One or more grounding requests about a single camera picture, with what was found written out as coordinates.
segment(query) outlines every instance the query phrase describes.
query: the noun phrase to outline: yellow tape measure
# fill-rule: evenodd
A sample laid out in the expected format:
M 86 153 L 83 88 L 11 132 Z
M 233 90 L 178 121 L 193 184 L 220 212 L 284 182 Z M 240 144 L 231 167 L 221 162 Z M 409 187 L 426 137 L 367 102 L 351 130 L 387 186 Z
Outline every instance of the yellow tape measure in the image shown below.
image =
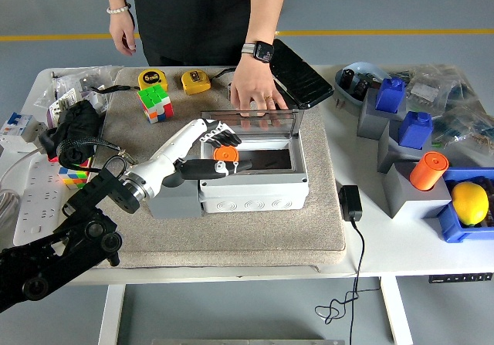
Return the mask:
M 140 73 L 138 81 L 141 90 L 149 88 L 154 84 L 160 84 L 165 92 L 168 91 L 167 78 L 164 75 L 164 72 L 159 69 L 145 69 Z
M 204 92 L 211 88 L 211 81 L 208 75 L 201 69 L 187 71 L 182 75 L 181 80 L 184 91 L 188 96 Z

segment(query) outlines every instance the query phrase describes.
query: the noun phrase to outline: white table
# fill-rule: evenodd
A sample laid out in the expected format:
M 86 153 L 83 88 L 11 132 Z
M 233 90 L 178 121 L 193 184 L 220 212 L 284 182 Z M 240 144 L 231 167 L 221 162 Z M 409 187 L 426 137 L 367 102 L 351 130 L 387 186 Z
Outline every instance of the white table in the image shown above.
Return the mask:
M 399 67 L 383 66 L 384 69 Z M 315 66 L 315 69 L 333 85 L 334 75 L 341 68 L 342 66 Z M 33 104 L 50 85 L 52 71 L 65 74 L 73 72 L 74 69 L 43 70 L 32 86 L 22 113 L 34 114 L 37 120 L 46 119 L 46 111 Z M 357 184 L 360 189 L 364 213 L 358 222 L 358 228 L 366 242 L 360 276 L 381 277 L 381 288 L 395 343 L 411 343 L 395 277 L 492 272 L 494 271 L 494 241 L 448 244 L 442 239 L 441 227 L 437 219 L 392 220 L 387 215 L 387 203 L 381 185 L 384 175 L 376 172 L 377 141 L 355 135 L 358 109 L 349 102 L 346 102 L 343 108 L 338 108 L 334 99 L 338 97 L 341 98 L 336 91 L 333 98 L 329 98 L 321 105 L 337 183 L 339 186 Z M 18 154 L 4 153 L 0 160 L 0 174 L 3 174 L 19 157 Z M 482 164 L 489 164 L 491 160 L 480 158 L 480 161 Z M 24 183 L 25 178 L 19 176 L 15 180 L 9 179 L 6 186 L 22 193 Z M 345 234 L 347 255 L 340 264 L 334 266 L 91 269 L 71 283 L 110 285 L 107 302 L 112 303 L 112 300 L 116 299 L 117 305 L 113 304 L 113 309 L 107 307 L 108 312 L 105 310 L 102 333 L 115 335 L 114 331 L 118 332 L 118 326 L 114 316 L 120 315 L 126 284 L 355 276 L 361 250 L 360 238 L 350 223 L 346 224 Z M 0 239 L 0 247 L 2 243 L 5 244 L 5 240 Z

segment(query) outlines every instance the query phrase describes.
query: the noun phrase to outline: orange cylinder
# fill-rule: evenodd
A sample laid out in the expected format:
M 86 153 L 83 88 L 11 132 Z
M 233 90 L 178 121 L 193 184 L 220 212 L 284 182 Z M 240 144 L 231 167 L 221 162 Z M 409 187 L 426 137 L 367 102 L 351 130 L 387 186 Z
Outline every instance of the orange cylinder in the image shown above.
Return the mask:
M 414 170 L 410 173 L 410 183 L 421 191 L 428 191 L 449 167 L 449 161 L 444 154 L 427 152 Z
M 232 146 L 221 146 L 213 152 L 213 158 L 216 161 L 238 161 L 239 152 Z

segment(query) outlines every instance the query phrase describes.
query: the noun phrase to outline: rubik's cube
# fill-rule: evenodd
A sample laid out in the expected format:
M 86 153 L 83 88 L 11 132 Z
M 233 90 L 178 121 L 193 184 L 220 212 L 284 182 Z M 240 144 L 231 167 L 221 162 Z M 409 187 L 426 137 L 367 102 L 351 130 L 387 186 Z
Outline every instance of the rubik's cube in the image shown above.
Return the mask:
M 150 123 L 165 121 L 173 116 L 170 97 L 160 84 L 139 90 L 140 102 Z
M 91 163 L 91 158 L 86 160 L 80 167 L 89 167 Z M 62 179 L 63 183 L 69 189 L 80 189 L 86 185 L 89 176 L 89 171 L 81 170 L 70 170 L 65 167 L 61 167 L 59 170 L 59 177 Z

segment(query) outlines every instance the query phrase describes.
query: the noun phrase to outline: bracelet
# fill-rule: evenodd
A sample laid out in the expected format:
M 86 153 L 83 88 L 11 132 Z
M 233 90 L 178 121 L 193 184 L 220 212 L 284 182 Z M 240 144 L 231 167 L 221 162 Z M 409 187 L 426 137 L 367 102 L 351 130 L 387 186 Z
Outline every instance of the bracelet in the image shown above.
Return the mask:
M 122 8 L 118 9 L 110 9 L 110 7 L 107 8 L 107 13 L 109 15 L 116 15 L 117 13 L 125 12 L 130 9 L 131 5 L 129 3 L 125 3 L 125 6 Z

